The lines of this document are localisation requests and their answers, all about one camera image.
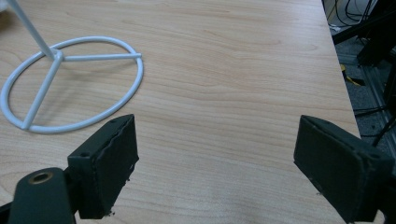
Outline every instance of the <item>white rod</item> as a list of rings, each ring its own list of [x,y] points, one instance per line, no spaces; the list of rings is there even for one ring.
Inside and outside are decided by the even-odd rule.
[[[23,12],[22,8],[20,5],[17,3],[16,0],[7,0],[9,5],[15,10],[15,13],[17,13],[17,16],[20,18],[22,21],[23,25],[26,27],[26,29],[29,31],[29,33],[32,35],[32,37],[35,39],[35,42],[37,42],[38,46],[41,48],[41,51],[47,55],[47,57],[50,57],[52,60],[54,60],[54,56],[52,51],[50,50],[50,47],[46,44],[44,39],[41,37],[41,35],[38,33],[38,31],[35,29],[33,24],[29,21],[27,18],[26,14]]]
[[[57,50],[57,53],[55,54],[55,59],[49,69],[49,72],[44,78],[43,84],[41,84],[41,87],[38,90],[37,96],[35,97],[35,100],[33,101],[29,109],[29,112],[26,115],[25,120],[23,121],[21,129],[28,130],[32,125],[33,119],[37,114],[38,108],[41,106],[41,103],[43,102],[44,97],[46,96],[46,93],[50,88],[50,83],[55,77],[55,74],[58,71],[59,66],[61,65],[63,59],[64,59],[64,54],[60,50]]]
[[[102,60],[118,60],[118,59],[136,59],[141,58],[141,53],[131,54],[97,54],[97,55],[78,55],[65,56],[65,62],[86,62],[86,61],[102,61]]]

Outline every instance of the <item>white metal stand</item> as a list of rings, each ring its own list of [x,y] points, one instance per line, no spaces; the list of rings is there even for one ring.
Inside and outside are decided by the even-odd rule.
[[[123,105],[125,105],[137,91],[140,82],[143,79],[143,62],[141,59],[141,54],[136,53],[134,49],[126,44],[125,42],[107,36],[86,36],[80,37],[75,39],[66,40],[62,43],[53,45],[49,47],[38,31],[35,29],[33,24],[29,21],[27,16],[24,14],[23,10],[16,2],[16,0],[7,0],[8,4],[15,10],[15,13],[18,15],[20,20],[22,21],[23,25],[27,28],[29,33],[35,39],[35,42],[41,48],[41,51],[37,54],[31,56],[25,62],[23,62],[7,79],[6,83],[1,90],[0,95],[0,106],[9,122],[14,124],[15,126],[25,130],[30,131],[33,133],[63,133],[74,131],[76,129],[80,129],[95,122],[98,122],[102,119],[107,118],[117,110],[119,110]],[[64,53],[61,51],[62,48],[79,44],[79,43],[87,43],[87,42],[105,42],[115,44],[120,46],[123,49],[126,49],[129,53],[122,53],[122,54],[96,54],[96,55],[78,55],[78,56],[64,56]],[[52,66],[50,67],[47,76],[45,77],[43,84],[41,85],[24,121],[19,120],[15,115],[11,112],[8,104],[8,96],[9,92],[14,85],[14,82],[18,79],[19,75],[30,65],[37,62],[39,59],[43,57],[49,57],[53,60]],[[137,75],[136,79],[134,80],[134,84],[132,85],[131,89],[113,106],[109,109],[105,110],[104,112],[90,118],[85,119],[81,122],[68,124],[64,126],[38,126],[33,124],[33,120],[35,119],[35,115],[38,111],[38,108],[41,106],[41,103],[44,100],[44,97],[50,88],[50,83],[52,82],[56,72],[59,69],[59,66],[63,62],[86,62],[86,61],[101,61],[101,60],[119,60],[119,59],[133,59],[137,64]]]

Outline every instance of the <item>table surface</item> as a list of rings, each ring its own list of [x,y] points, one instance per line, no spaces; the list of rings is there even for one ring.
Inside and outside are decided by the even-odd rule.
[[[143,54],[143,82],[120,111],[62,134],[17,129],[0,116],[0,203],[17,182],[66,157],[106,121],[133,113],[140,161],[113,208],[79,223],[343,223],[293,164],[302,114],[356,135],[319,0],[61,1],[21,6],[50,44],[109,35]],[[9,9],[0,15],[0,84],[38,46]],[[65,54],[123,52],[85,44]],[[10,94],[23,119],[50,66],[41,59]],[[134,80],[130,61],[63,63],[34,124],[102,112]]]

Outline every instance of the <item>wood grain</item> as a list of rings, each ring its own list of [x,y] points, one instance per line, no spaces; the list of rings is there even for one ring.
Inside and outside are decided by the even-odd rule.
[[[293,164],[299,117],[316,116],[358,135],[319,0],[22,0],[49,44],[109,35],[143,53],[134,98],[140,161],[115,216],[79,223],[343,223]],[[0,84],[38,48],[12,10],[0,16]],[[120,52],[103,44],[66,54]],[[31,66],[10,104],[23,118],[50,62]],[[63,63],[35,124],[100,113],[134,80],[128,61]],[[0,203],[37,169],[66,157],[108,119],[41,135],[0,117]]]

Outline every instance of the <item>white wire ring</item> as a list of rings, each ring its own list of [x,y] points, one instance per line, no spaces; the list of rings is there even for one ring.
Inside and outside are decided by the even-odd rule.
[[[62,49],[68,46],[76,45],[79,43],[87,43],[87,42],[107,42],[107,43],[112,43],[117,46],[120,46],[126,50],[128,50],[132,54],[136,54],[136,51],[129,46],[127,43],[118,40],[113,37],[108,37],[108,36],[85,36],[85,37],[79,37],[79,38],[74,38],[70,40],[66,40],[64,42],[58,43],[56,45],[51,46],[52,49]],[[39,59],[43,58],[45,54],[40,51],[37,54],[31,56],[29,59],[24,61],[17,69],[14,70],[14,72],[11,73],[11,75],[8,77],[7,81],[5,82],[3,89],[1,90],[1,95],[0,95],[0,107],[1,110],[3,111],[3,114],[7,118],[9,122],[14,124],[15,126],[21,128],[23,121],[15,117],[15,115],[11,112],[8,104],[8,96],[9,92],[14,85],[15,81],[18,79],[18,77],[21,75],[21,73],[30,65],[33,63],[37,62]],[[66,124],[62,126],[39,126],[39,125],[34,125],[32,124],[29,128],[28,131],[32,133],[65,133],[65,132],[70,132],[74,131],[77,129],[81,129],[84,127],[87,127],[89,125],[92,125],[102,119],[105,119],[115,113],[117,110],[119,110],[121,107],[123,107],[131,98],[134,96],[134,93],[137,91],[139,88],[139,85],[143,79],[143,61],[142,59],[135,58],[134,59],[137,64],[137,74],[136,78],[134,80],[134,84],[132,85],[131,89],[127,91],[127,93],[118,101],[116,102],[113,106],[111,106],[109,109],[103,111],[100,114],[97,114],[93,116],[90,119],[85,119],[83,121],[77,122],[77,123],[72,123],[72,124]]]

